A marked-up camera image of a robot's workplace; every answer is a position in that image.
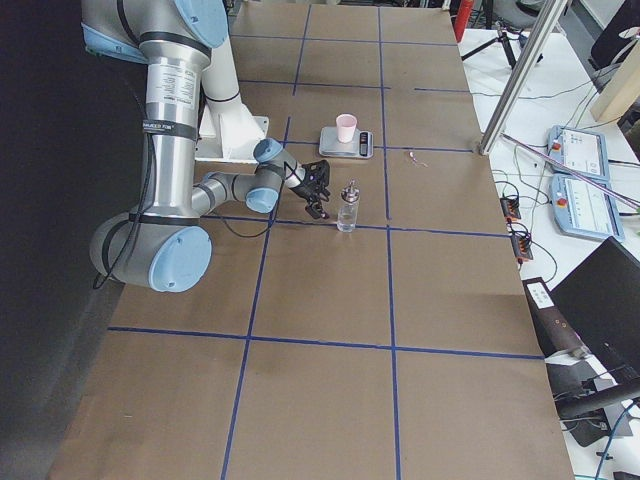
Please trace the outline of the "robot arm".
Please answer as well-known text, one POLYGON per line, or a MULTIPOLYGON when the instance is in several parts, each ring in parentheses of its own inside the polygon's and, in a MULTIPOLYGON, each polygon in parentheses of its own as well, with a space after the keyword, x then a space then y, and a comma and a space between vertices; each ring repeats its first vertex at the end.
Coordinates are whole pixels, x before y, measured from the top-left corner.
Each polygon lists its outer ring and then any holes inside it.
POLYGON ((288 188, 325 216, 329 165, 299 163, 244 105, 222 2, 86 1, 82 28, 90 53, 147 68, 140 199, 90 246, 105 279, 192 288, 213 252, 200 220, 230 201, 267 214, 288 188))

